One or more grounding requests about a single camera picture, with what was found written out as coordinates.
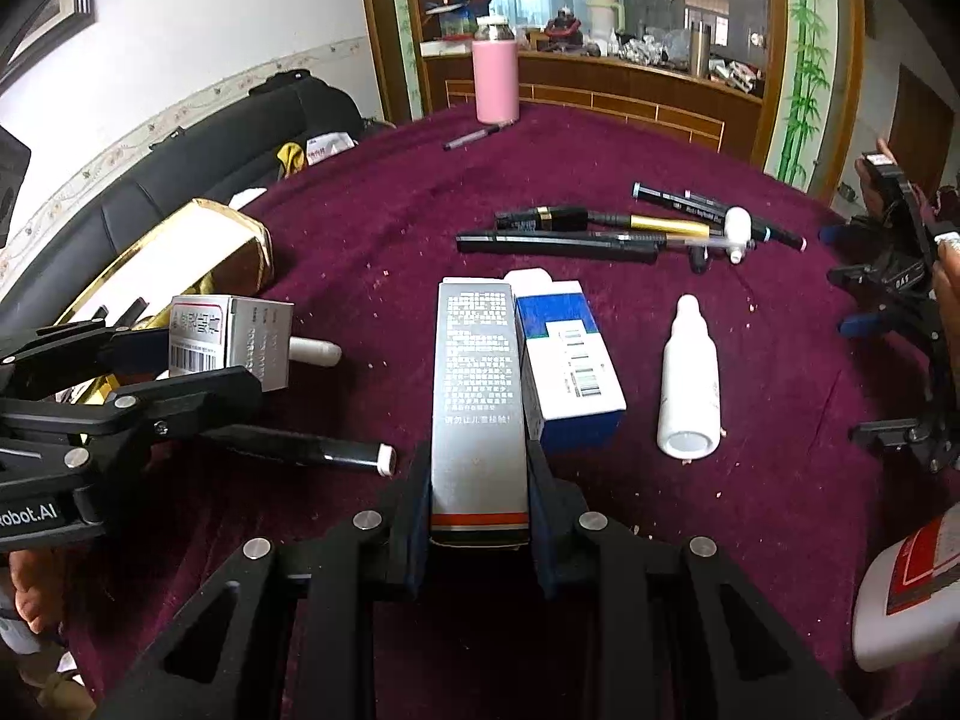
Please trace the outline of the operator left hand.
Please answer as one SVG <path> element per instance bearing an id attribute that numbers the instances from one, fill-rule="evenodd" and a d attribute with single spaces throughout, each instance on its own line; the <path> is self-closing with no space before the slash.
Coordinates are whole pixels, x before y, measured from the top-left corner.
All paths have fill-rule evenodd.
<path id="1" fill-rule="evenodd" d="M 64 548 L 11 551 L 8 555 L 14 609 L 28 628 L 43 634 L 64 619 L 67 551 Z"/>

